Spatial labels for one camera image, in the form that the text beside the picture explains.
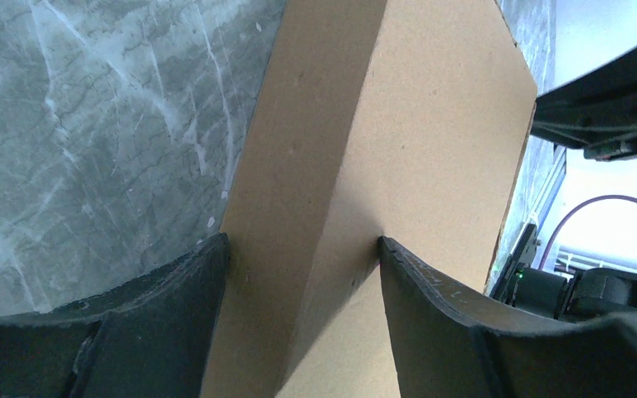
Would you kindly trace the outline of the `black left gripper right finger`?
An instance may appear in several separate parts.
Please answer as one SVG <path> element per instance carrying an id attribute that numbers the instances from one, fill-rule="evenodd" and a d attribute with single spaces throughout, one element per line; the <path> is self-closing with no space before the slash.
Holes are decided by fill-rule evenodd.
<path id="1" fill-rule="evenodd" d="M 378 241 L 404 397 L 637 397 L 637 314 L 564 323 L 509 307 Z"/>

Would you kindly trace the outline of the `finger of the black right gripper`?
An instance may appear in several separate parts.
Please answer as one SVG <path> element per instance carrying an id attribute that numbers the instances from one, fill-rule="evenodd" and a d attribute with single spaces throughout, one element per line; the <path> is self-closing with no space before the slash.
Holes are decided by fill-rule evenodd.
<path id="1" fill-rule="evenodd" d="M 590 160 L 637 158 L 637 47 L 539 96 L 531 134 Z"/>

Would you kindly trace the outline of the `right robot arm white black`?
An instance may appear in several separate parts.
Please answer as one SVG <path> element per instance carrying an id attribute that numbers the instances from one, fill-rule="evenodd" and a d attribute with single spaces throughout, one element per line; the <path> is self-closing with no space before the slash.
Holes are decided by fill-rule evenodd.
<path id="1" fill-rule="evenodd" d="M 637 158 L 637 47 L 537 99 L 532 135 L 597 162 Z M 553 274 L 551 245 L 537 250 L 537 227 L 523 228 L 490 297 L 545 318 L 581 322 L 637 313 L 637 271 L 610 267 Z"/>

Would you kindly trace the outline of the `brown cardboard box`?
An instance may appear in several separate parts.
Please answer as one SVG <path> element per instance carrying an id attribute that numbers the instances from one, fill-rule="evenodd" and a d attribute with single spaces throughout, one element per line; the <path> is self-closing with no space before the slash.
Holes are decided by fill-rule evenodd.
<path id="1" fill-rule="evenodd" d="M 399 396 L 378 239 L 482 289 L 536 96 L 495 1 L 287 2 L 202 396 Z"/>

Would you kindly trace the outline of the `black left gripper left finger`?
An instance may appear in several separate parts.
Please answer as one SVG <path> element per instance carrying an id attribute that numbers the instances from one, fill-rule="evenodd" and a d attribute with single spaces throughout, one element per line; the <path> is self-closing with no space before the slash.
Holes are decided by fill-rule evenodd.
<path id="1" fill-rule="evenodd" d="M 197 397 L 225 293 L 219 233 L 49 313 L 0 317 L 0 397 Z"/>

